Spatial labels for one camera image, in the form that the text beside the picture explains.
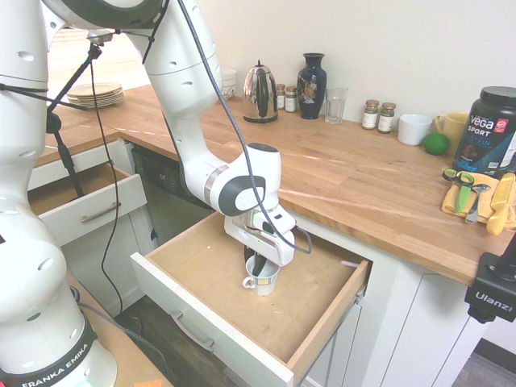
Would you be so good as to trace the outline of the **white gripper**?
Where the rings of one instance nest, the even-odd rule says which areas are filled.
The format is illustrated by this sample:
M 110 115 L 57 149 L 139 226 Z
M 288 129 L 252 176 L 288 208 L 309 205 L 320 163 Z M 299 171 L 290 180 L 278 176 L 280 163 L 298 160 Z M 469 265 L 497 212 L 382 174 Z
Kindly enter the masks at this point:
M 247 262 L 255 254 L 253 276 L 258 277 L 267 259 L 278 266 L 287 265 L 294 255 L 293 228 L 295 219 L 282 206 L 268 210 L 266 219 L 263 212 L 254 209 L 236 217 L 226 217 L 224 229 L 226 233 L 245 245 L 244 261 Z

